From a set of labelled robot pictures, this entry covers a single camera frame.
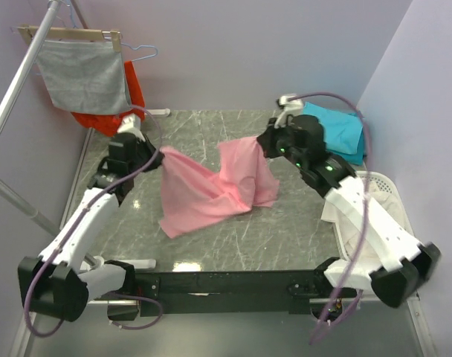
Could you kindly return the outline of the pink t shirt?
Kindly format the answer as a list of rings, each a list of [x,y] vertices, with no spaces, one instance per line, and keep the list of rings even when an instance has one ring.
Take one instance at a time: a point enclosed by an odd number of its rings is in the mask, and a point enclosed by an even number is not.
[[[162,147],[160,226],[171,239],[254,207],[272,206],[280,182],[268,167],[255,137],[218,144],[220,170],[214,172],[173,147]]]

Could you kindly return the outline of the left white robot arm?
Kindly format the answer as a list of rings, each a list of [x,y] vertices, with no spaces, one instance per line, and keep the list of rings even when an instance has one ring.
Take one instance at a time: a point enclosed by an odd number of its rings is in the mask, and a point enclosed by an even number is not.
[[[122,205],[139,173],[161,165],[162,154],[142,133],[117,133],[109,153],[91,178],[83,200],[58,236],[38,257],[25,257],[18,266],[25,318],[32,312],[73,322],[87,303],[113,292],[127,299],[136,292],[135,268],[107,260],[89,271],[81,265],[97,235]]]

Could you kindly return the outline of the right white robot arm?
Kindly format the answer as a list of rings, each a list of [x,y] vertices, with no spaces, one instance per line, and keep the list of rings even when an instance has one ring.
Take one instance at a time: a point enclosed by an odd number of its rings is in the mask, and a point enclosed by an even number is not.
[[[368,194],[352,166],[326,149],[315,116],[291,116],[281,127],[275,123],[269,119],[257,138],[265,157],[290,161],[302,180],[361,232],[348,260],[336,260],[316,276],[317,293],[330,297],[340,287],[368,290],[389,307],[402,305],[429,281],[441,251],[409,234]]]

